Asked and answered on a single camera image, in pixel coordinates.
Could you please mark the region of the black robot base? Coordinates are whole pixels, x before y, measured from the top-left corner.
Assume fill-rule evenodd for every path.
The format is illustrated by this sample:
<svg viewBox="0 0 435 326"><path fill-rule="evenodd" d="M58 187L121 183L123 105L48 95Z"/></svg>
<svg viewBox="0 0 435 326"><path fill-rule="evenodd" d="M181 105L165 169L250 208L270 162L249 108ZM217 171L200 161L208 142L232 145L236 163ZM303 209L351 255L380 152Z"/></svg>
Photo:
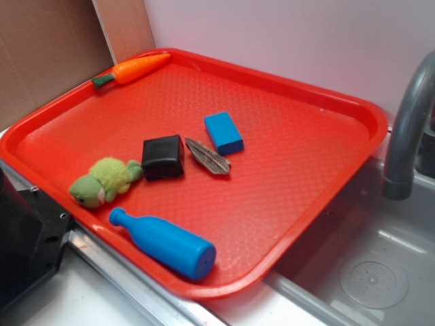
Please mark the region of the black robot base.
<svg viewBox="0 0 435 326"><path fill-rule="evenodd" d="M17 190L1 171L1 314L58 272L71 224L47 193Z"/></svg>

